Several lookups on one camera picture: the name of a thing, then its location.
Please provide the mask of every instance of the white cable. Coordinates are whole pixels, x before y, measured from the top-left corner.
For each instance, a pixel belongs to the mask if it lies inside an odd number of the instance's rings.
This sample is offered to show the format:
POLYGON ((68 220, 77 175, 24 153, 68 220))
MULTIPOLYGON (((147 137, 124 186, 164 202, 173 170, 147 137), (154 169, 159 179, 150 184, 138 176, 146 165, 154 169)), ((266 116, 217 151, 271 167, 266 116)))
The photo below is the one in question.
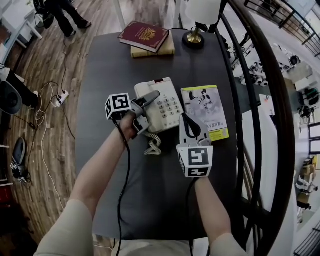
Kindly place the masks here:
POLYGON ((161 145, 161 139, 157 135, 149 133, 147 131, 145 131, 143 134, 152 139, 149 141, 150 147, 146 151, 144 151, 144 155, 145 156, 147 156, 147 155, 157 155, 157 156, 161 155, 162 151, 159 148, 161 145))
POLYGON ((53 89, 51 83, 48 82, 47 84, 45 84, 45 85, 42 87, 42 89, 41 89, 41 91, 40 91, 40 93, 39 93, 39 97, 40 97, 40 108, 39 108, 39 110, 35 113, 35 121, 36 121, 37 126, 39 127, 39 126, 41 126, 41 125, 43 124, 43 122, 44 122, 44 120, 45 120, 45 130, 44 130, 44 133, 43 133, 43 136, 42 136, 42 140, 41 140, 42 160, 43 160, 43 162, 44 162, 44 165, 45 165, 45 167, 46 167, 46 170, 47 170, 47 172, 48 172, 48 175, 49 175, 49 177, 50 177, 50 179, 51 179, 51 181, 52 181, 52 184, 53 184, 53 187, 54 187, 54 191, 56 192, 56 194, 57 194, 58 197, 59 197, 60 205, 61 205, 62 209, 64 210, 65 208, 64 208, 64 206, 62 205, 61 197, 60 197, 60 195, 59 195, 59 193, 58 193, 58 191, 57 191, 57 188, 56 188, 54 179, 53 179, 53 178, 51 177, 51 175, 50 175, 49 168, 48 168, 47 163, 46 163, 46 161, 45 161, 45 155, 44 155, 44 145, 43 145, 43 142, 44 142, 44 138, 45 138, 45 135, 46 135, 46 132, 47 132, 47 129, 48 129, 48 121, 47 121, 47 115, 46 115, 46 113, 41 110, 41 108, 42 108, 41 92, 43 91, 43 89, 44 89, 47 85, 50 85, 51 90, 52 90, 51 97, 50 97, 50 103, 51 103, 54 107, 56 107, 56 106, 51 102, 52 96, 53 96, 53 94, 54 94, 54 89, 53 89), (40 118, 38 118, 39 113, 43 113, 43 115, 42 115, 40 118))
POLYGON ((113 249, 111 248, 111 247, 109 247, 109 246, 100 246, 100 245, 93 245, 93 246, 95 246, 95 247, 99 247, 99 248, 108 248, 108 249, 110 249, 111 251, 113 251, 113 249))

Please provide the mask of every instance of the dark gray table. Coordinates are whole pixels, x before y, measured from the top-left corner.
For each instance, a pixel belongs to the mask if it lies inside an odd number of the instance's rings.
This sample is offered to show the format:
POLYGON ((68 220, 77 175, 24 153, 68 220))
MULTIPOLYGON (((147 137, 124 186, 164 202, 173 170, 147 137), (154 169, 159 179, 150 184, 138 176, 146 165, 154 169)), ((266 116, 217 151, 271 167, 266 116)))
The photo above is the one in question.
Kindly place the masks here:
MULTIPOLYGON (((182 44, 185 30, 173 30, 175 55, 132 59, 130 46, 119 43, 118 34, 95 37, 86 62, 81 86, 76 127, 76 173, 102 145, 115 128, 106 119, 105 102, 110 94, 129 93, 141 82, 170 77, 181 99, 181 88, 217 85, 230 138, 213 143, 210 180, 234 221, 233 197, 236 186, 237 142, 232 93, 217 37, 204 34, 202 50, 182 44)), ((125 191, 121 215, 124 239, 187 240, 188 225, 185 197, 191 179, 181 169, 176 145, 179 129, 159 134, 161 156, 144 156, 148 139, 139 136, 129 143, 131 173, 125 191)), ((117 203, 127 173, 125 152, 111 182, 103 194, 93 223, 93 232, 110 238, 119 237, 117 203)), ((194 238, 206 237, 194 191, 190 196, 191 225, 194 238)))

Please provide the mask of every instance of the lamp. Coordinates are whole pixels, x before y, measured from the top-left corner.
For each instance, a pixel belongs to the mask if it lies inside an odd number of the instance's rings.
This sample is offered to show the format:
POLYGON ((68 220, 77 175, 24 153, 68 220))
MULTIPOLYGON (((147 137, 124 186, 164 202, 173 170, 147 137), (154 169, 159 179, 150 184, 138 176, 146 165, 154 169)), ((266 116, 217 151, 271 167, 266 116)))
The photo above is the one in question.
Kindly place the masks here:
MULTIPOLYGON (((213 25, 218 22, 221 0, 189 0, 185 14, 197 23, 213 25)), ((182 37, 182 42, 189 48, 202 49, 205 45, 200 29, 187 32, 182 37)))

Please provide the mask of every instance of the black and white marker cube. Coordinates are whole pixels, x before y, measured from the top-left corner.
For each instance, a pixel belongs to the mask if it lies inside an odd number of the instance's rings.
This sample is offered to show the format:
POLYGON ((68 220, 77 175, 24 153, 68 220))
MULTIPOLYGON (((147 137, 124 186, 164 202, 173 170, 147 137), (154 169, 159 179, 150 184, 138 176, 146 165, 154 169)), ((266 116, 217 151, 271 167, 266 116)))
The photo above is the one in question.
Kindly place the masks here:
POLYGON ((129 111, 131 109, 128 93, 112 94, 105 103, 106 119, 109 120, 113 113, 129 111))
POLYGON ((213 161, 213 146, 184 147, 180 144, 176 150, 183 173, 187 178, 209 176, 213 161))

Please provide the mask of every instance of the brass lamp base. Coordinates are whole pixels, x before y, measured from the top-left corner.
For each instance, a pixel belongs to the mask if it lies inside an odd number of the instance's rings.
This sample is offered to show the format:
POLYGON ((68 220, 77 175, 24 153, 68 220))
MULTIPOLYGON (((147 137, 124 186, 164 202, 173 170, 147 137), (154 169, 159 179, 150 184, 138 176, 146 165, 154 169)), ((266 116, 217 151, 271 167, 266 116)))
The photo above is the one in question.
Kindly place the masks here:
POLYGON ((204 37, 199 34, 199 28, 195 28, 193 32, 187 32, 182 37, 182 42, 185 46, 191 49, 202 49, 205 45, 204 37))

